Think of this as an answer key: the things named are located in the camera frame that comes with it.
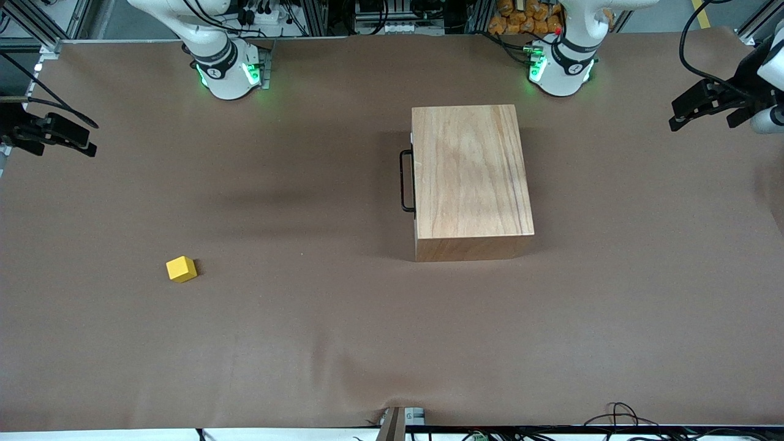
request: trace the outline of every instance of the wooden crate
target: wooden crate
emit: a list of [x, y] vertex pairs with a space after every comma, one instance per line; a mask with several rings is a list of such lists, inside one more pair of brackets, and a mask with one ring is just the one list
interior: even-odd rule
[[413, 108], [412, 161], [416, 261], [520, 254], [534, 226], [513, 105]]

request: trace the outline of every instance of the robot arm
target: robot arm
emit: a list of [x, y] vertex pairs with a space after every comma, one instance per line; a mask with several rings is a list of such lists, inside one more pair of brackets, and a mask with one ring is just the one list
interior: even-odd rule
[[603, 9], [642, 9], [659, 0], [561, 0], [566, 11], [563, 33], [548, 35], [540, 43], [529, 72], [529, 79], [545, 92], [567, 97], [577, 92], [588, 79], [593, 56], [609, 30]]
[[225, 13], [229, 0], [128, 1], [183, 40], [196, 60], [201, 82], [216, 97], [235, 100], [260, 85], [259, 48], [204, 20], [204, 16]]

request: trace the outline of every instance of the green led light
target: green led light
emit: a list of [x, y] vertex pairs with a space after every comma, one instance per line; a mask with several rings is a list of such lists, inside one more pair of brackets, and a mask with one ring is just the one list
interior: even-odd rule
[[242, 70], [245, 71], [245, 76], [248, 77], [248, 82], [251, 84], [258, 84], [259, 82], [259, 68], [254, 65], [248, 66], [247, 64], [242, 64]]
[[588, 81], [588, 78], [590, 78], [590, 69], [592, 67], [593, 67], [593, 61], [591, 61], [590, 64], [588, 64], [588, 67], [586, 67], [586, 76], [583, 77], [583, 82]]
[[199, 67], [198, 64], [196, 65], [196, 72], [198, 72], [198, 76], [201, 78], [201, 83], [204, 87], [209, 89], [209, 86], [207, 86], [207, 79], [204, 78], [204, 72], [201, 71], [201, 67]]
[[542, 55], [532, 57], [532, 60], [534, 61], [534, 65], [531, 66], [531, 70], [528, 73], [528, 78], [533, 82], [538, 82], [540, 79], [542, 79], [544, 68], [547, 67], [547, 57]]

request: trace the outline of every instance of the box handle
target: box handle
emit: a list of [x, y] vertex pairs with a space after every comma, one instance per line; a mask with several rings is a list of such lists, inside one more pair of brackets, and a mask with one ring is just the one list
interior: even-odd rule
[[403, 211], [406, 213], [416, 213], [416, 208], [414, 206], [406, 206], [405, 205], [405, 183], [403, 182], [403, 157], [406, 155], [411, 156], [411, 195], [413, 196], [414, 203], [416, 204], [416, 193], [414, 192], [414, 151], [412, 149], [404, 150], [400, 152], [400, 206], [403, 208]]

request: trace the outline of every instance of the yellow cube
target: yellow cube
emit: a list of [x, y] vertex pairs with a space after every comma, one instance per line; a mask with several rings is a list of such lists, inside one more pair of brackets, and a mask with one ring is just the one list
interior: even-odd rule
[[166, 269], [169, 278], [177, 283], [187, 282], [198, 275], [193, 260], [185, 256], [166, 262]]

